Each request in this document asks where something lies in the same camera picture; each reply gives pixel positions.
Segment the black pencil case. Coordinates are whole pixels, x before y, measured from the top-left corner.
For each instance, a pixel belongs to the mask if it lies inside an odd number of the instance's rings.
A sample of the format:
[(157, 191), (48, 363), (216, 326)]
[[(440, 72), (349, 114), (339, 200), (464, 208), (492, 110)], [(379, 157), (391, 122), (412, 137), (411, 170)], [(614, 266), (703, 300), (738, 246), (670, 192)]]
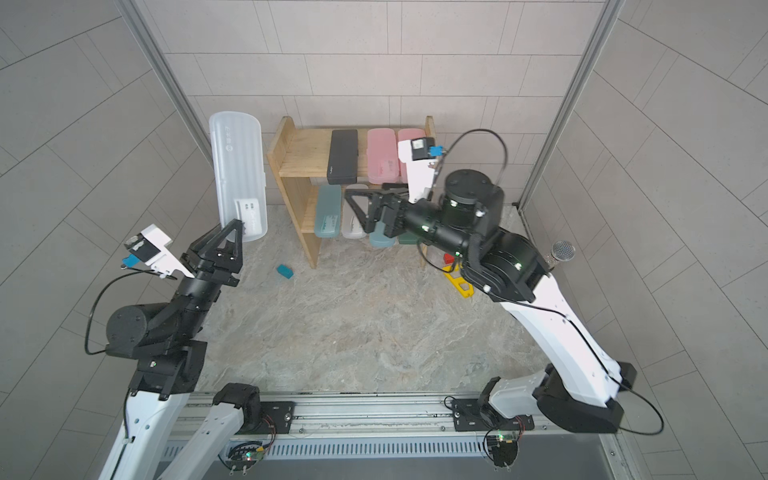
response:
[(329, 147), (326, 180), (330, 185), (347, 185), (357, 181), (358, 132), (354, 129), (333, 130)]

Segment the pink pencil case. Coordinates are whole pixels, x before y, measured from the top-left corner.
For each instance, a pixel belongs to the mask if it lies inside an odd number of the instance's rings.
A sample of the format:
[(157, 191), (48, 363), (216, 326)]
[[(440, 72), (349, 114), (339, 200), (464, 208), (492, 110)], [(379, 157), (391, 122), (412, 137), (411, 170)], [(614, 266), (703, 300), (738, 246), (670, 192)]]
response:
[(368, 131), (366, 158), (368, 179), (372, 184), (396, 183), (399, 180), (397, 137), (392, 129)]
[(419, 128), (406, 128), (401, 129), (397, 132), (397, 153), (398, 153), (398, 160), (399, 160), (399, 172), (401, 181), (403, 183), (408, 182), (408, 170), (407, 165), (403, 161), (404, 158), (404, 143), (406, 141), (411, 141), (419, 138), (423, 138), (426, 136), (426, 132), (423, 129)]

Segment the clear white pencil case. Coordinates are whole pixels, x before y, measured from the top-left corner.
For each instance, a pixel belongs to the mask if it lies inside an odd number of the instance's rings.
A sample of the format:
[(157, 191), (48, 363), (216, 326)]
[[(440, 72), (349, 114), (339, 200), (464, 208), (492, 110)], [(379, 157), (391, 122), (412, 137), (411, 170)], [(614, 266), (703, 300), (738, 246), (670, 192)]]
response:
[(243, 222), (243, 241), (268, 231), (261, 125), (250, 114), (221, 111), (209, 118), (220, 223)]

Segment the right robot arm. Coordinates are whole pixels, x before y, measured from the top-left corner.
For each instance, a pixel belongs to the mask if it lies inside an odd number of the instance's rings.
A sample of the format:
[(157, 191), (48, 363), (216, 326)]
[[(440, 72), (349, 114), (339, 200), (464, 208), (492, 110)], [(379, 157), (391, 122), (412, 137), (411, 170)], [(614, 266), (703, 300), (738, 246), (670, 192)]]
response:
[(409, 179), (427, 184), (415, 199), (392, 185), (347, 189), (344, 198), (363, 229), (371, 233), (383, 225), (387, 237), (409, 233), (419, 245), (453, 255), (461, 277), (516, 319), (549, 360), (536, 374), (489, 381), (478, 400), (488, 427), (540, 413), (572, 433), (620, 431), (624, 410), (618, 395), (633, 390), (637, 371), (599, 346), (531, 241), (501, 227), (502, 188), (480, 171), (456, 170), (446, 177), (440, 202), (433, 203), (434, 185), (453, 150), (421, 137), (400, 143), (399, 151), (403, 163), (416, 169)]

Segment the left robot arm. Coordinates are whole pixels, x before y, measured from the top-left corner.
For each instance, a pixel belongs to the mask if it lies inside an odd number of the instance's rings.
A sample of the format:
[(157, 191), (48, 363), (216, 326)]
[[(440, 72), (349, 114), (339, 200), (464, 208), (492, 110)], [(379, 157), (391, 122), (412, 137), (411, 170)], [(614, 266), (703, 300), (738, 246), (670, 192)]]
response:
[(208, 414), (183, 449), (160, 474), (170, 433), (204, 366), (207, 344), (196, 340), (222, 287), (238, 285), (243, 265), (244, 224), (234, 219), (214, 227), (179, 257), (170, 237), (150, 225), (125, 244), (128, 276), (150, 274), (178, 280), (165, 303), (128, 305), (106, 327), (103, 354), (133, 360), (122, 425), (100, 473), (103, 479), (200, 479), (214, 460), (230, 472), (247, 473), (276, 440), (257, 387), (230, 383), (215, 394)]

